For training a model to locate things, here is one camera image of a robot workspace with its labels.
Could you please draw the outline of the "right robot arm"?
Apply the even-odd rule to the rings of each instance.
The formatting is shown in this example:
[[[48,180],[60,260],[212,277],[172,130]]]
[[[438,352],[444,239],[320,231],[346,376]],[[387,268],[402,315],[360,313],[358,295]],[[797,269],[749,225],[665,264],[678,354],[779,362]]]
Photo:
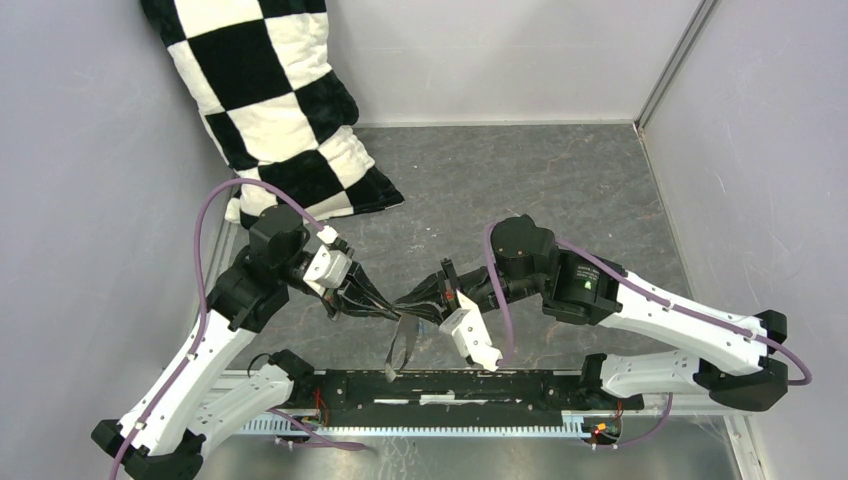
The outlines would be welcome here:
[[[787,336],[774,310],[733,314],[672,294],[612,261],[559,240],[527,216],[490,225],[484,266],[457,274],[449,261],[398,298],[398,310],[440,327],[469,363],[495,371],[505,349],[492,343],[483,316],[538,297],[545,315],[578,326],[619,329],[667,345],[661,353],[585,358],[580,400],[602,408],[640,394],[704,394],[737,410],[763,412],[790,386],[775,358]]]

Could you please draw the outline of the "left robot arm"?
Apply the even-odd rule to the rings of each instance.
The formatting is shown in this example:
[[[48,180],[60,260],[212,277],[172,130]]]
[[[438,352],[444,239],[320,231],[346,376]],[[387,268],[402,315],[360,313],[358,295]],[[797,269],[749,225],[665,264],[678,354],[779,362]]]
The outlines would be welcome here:
[[[329,317],[399,320],[353,250],[329,226],[316,252],[300,213],[272,206],[249,230],[249,244],[216,280],[183,346],[151,389],[118,420],[93,430],[114,470],[133,479],[192,479],[207,456],[249,421],[314,394],[312,367],[288,350],[216,400],[204,400],[231,361],[285,306],[292,289],[319,299]]]

